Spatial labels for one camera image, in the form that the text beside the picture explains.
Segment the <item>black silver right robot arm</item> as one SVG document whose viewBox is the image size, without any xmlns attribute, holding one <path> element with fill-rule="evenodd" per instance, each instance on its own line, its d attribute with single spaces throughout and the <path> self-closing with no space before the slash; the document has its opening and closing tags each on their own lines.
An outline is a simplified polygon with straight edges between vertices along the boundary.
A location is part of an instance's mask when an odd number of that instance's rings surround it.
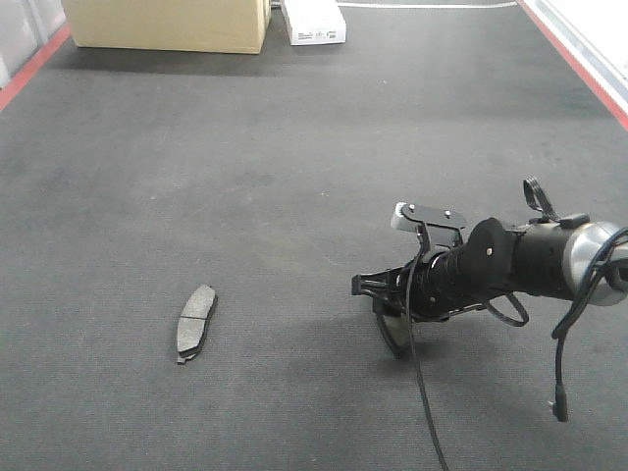
<svg viewBox="0 0 628 471">
<path fill-rule="evenodd" d="M 409 347 L 409 321 L 444 322 L 489 309 L 516 292 L 611 306 L 627 297 L 627 245 L 618 227 L 572 215 L 558 222 L 510 226 L 496 218 L 464 239 L 459 228 L 433 222 L 406 226 L 418 235 L 417 259 L 376 274 L 356 275 L 354 295 L 372 298 L 378 326 L 395 356 Z"/>
</svg>

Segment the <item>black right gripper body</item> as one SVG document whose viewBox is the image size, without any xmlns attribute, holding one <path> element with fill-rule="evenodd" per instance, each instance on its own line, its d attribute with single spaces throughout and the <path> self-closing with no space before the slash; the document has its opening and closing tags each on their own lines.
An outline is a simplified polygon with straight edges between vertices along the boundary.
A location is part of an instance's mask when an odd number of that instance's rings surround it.
<svg viewBox="0 0 628 471">
<path fill-rule="evenodd" d="M 490 311 L 496 297 L 496 250 L 419 252 L 401 267 L 354 276 L 351 293 L 370 297 L 381 322 L 443 322 L 469 311 Z"/>
</svg>

